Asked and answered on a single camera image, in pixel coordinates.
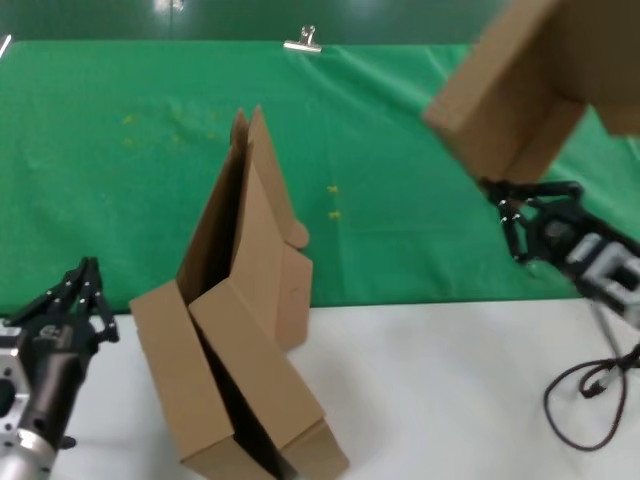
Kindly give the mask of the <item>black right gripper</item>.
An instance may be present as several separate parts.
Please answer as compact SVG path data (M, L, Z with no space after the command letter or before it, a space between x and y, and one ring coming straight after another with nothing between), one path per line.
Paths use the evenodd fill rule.
M587 266L603 253L605 225L582 205L584 189L578 182L521 184L482 178L480 186L491 201L498 201L500 224L516 263ZM538 198L558 196L571 198ZM511 200L527 200L534 214L527 219Z

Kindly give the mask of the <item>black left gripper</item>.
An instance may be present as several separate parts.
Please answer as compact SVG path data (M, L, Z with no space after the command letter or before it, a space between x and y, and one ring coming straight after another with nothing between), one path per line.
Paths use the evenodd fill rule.
M76 312L68 313L76 304ZM102 321L97 332L92 316ZM99 343L120 340L98 259L82 258L58 284L10 315L5 326L23 328L35 355L31 393L18 428L45 441L61 441Z

